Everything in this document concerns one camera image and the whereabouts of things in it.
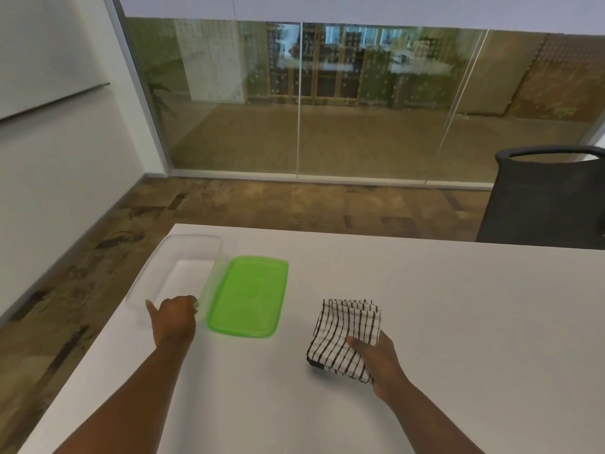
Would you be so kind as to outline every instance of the black and white striped towel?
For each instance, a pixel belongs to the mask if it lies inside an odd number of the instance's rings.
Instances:
[[[364,360],[345,338],[351,335],[375,345],[380,335],[380,314],[380,308],[371,300],[324,300],[307,361],[317,368],[369,382]]]

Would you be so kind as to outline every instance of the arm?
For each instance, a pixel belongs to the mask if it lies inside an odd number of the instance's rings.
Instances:
[[[155,454],[172,391],[195,334],[194,297],[147,301],[155,351],[55,454]]]
[[[416,454],[483,454],[435,404],[405,376],[393,342],[381,332],[375,346],[352,336],[347,343],[366,362],[376,395],[395,413]]]

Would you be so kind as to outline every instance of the transparent food container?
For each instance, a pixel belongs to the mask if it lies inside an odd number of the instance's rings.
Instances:
[[[135,279],[125,303],[140,308],[145,300],[159,307],[166,298],[193,295],[198,299],[196,320],[205,318],[228,259],[217,236],[166,236]]]

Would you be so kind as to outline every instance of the chair handle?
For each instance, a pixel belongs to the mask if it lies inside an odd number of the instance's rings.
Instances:
[[[507,160],[512,157],[527,156],[531,154],[555,154],[555,153],[570,153],[570,154],[592,154],[599,158],[605,158],[605,149],[598,146],[581,146],[581,145],[544,145],[544,146],[525,146],[523,148],[503,149],[495,154],[496,160]]]

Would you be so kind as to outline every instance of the black chair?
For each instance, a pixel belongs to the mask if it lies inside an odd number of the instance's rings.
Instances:
[[[598,159],[541,163],[531,154],[592,154]],[[477,242],[605,249],[605,149],[531,146],[495,155],[498,175]]]

